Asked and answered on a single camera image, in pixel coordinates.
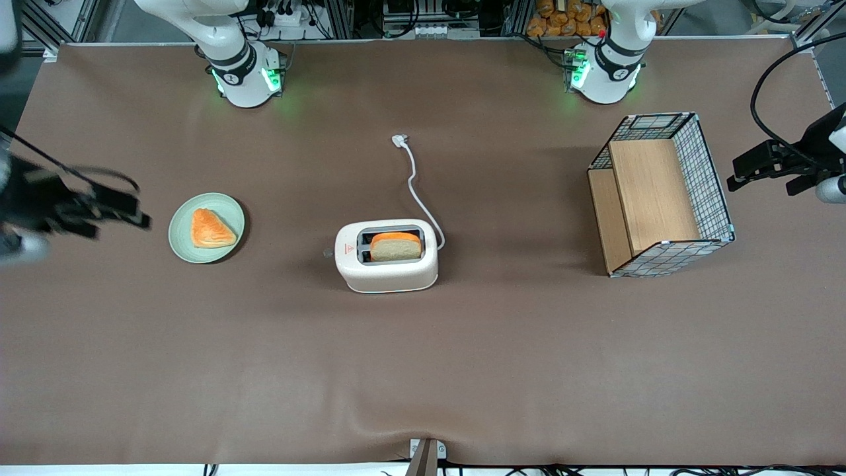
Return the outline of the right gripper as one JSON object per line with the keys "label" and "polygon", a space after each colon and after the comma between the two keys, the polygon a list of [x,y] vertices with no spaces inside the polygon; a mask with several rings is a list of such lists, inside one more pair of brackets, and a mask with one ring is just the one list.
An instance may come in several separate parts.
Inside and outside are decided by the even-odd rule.
{"label": "right gripper", "polygon": [[[89,221],[123,221],[151,228],[151,217],[141,210],[135,195],[97,182],[90,189]],[[99,228],[75,215],[84,210],[83,194],[69,189],[58,175],[31,162],[2,162],[3,225],[96,240]]]}

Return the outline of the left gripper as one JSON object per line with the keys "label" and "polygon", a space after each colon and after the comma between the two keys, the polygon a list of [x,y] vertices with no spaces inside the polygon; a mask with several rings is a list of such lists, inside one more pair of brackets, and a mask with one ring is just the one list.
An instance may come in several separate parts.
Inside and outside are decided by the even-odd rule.
{"label": "left gripper", "polygon": [[[845,103],[836,106],[811,123],[800,141],[794,145],[809,159],[818,163],[821,171],[844,174],[845,160]],[[737,192],[752,181],[793,175],[797,160],[792,151],[774,139],[766,139],[732,160],[734,174],[727,178],[729,192]],[[817,187],[824,175],[798,175],[786,183],[789,196],[797,196]]]}

